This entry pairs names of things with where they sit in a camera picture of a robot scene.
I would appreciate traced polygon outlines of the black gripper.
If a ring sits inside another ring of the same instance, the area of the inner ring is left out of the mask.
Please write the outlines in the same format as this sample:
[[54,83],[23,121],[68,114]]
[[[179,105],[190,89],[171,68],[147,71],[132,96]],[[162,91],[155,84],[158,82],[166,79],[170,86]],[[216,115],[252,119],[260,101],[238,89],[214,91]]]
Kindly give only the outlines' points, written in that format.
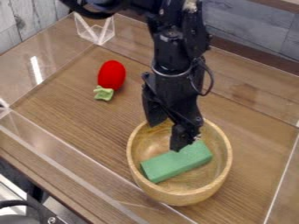
[[172,151],[179,152],[200,137],[203,125],[198,97],[202,95],[204,72],[199,66],[170,70],[152,65],[152,73],[143,73],[143,107],[151,127],[166,119],[174,123]]

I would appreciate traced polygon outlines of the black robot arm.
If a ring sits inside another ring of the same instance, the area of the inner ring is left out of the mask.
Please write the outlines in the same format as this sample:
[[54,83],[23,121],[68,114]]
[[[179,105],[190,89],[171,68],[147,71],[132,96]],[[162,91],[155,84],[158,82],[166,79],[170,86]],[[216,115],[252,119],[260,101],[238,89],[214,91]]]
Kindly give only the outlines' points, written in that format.
[[211,35],[203,21],[202,0],[60,0],[82,16],[107,19],[124,10],[146,16],[154,41],[150,73],[143,74],[143,107],[148,124],[172,121],[170,149],[180,151],[195,141],[203,126],[198,98],[211,74],[204,53]]

